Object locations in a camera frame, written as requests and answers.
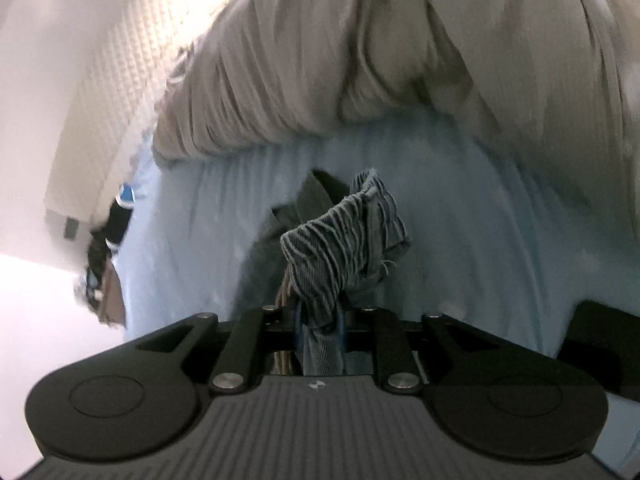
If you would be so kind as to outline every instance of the person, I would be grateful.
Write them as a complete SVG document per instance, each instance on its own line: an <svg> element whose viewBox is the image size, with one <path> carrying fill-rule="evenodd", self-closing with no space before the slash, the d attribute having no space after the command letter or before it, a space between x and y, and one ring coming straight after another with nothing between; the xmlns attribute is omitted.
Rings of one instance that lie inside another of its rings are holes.
<svg viewBox="0 0 640 480"><path fill-rule="evenodd" d="M104 300L105 273L108 269L115 272L110 263L111 258L117 254L127 232L134 203L133 188L129 184L123 184L111 202L106 222L91 231L92 240L87 248L87 266L76 285L76 296L95 314L100 311ZM120 316L116 322L122 324Z"/></svg>

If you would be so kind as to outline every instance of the metal screw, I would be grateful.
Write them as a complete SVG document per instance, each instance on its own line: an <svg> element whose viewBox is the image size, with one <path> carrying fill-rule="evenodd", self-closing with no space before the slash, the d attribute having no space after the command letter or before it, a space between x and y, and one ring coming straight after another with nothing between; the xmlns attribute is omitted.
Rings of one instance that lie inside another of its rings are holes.
<svg viewBox="0 0 640 480"><path fill-rule="evenodd" d="M244 383L242 375L233 372L225 372L213 378L213 385L222 390L235 390L242 386L242 383Z"/></svg>
<svg viewBox="0 0 640 480"><path fill-rule="evenodd" d="M397 388L398 390L408 390L409 388L415 388L420 384L420 378L408 372L393 374L389 376L387 381L389 386Z"/></svg>

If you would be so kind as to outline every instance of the round pad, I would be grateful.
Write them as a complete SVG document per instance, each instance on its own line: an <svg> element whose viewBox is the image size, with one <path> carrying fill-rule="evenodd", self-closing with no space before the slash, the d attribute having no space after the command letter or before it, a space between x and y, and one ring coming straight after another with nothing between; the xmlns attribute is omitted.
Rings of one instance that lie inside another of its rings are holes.
<svg viewBox="0 0 640 480"><path fill-rule="evenodd" d="M160 449L194 420L199 400L181 371L154 355L117 369L80 362L48 375L25 412L47 452L82 462L116 462Z"/></svg>
<svg viewBox="0 0 640 480"><path fill-rule="evenodd" d="M590 376L513 346L466 354L436 386L433 408L453 437L510 462L592 450L608 412Z"/></svg>
<svg viewBox="0 0 640 480"><path fill-rule="evenodd" d="M142 384L128 377L111 375L78 384L71 391L69 401L84 415L110 418L135 410L144 397Z"/></svg>

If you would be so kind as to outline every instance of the light blue fabric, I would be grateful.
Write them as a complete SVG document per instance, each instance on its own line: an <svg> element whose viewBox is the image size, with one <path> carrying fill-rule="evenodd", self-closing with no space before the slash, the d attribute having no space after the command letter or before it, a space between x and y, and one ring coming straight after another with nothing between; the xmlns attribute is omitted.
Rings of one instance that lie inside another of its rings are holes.
<svg viewBox="0 0 640 480"><path fill-rule="evenodd" d="M308 172L344 182L375 168L413 244L378 294L405 319L441 311L554 356L585 298L640 316L640 249L596 228L540 180L488 154L429 110L161 173L146 149L116 261L135 338L195 312L228 317L240 263L269 208ZM614 469L634 448L640 405L609 396L595 453Z"/></svg>

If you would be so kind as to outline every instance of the ribbed rubber surface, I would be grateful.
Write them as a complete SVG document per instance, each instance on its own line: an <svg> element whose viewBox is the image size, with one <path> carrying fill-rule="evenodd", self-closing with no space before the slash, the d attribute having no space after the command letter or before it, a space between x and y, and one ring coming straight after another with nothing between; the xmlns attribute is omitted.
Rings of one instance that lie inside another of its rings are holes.
<svg viewBox="0 0 640 480"><path fill-rule="evenodd" d="M47 458L24 479L615 478L587 455L548 466L495 462L451 440L415 397L382 392L365 376L322 382L269 376L252 392L219 397L188 436L153 456L117 465Z"/></svg>
<svg viewBox="0 0 640 480"><path fill-rule="evenodd" d="M72 101L45 205L101 221L129 173L180 47L207 30L229 0L132 0L94 53Z"/></svg>

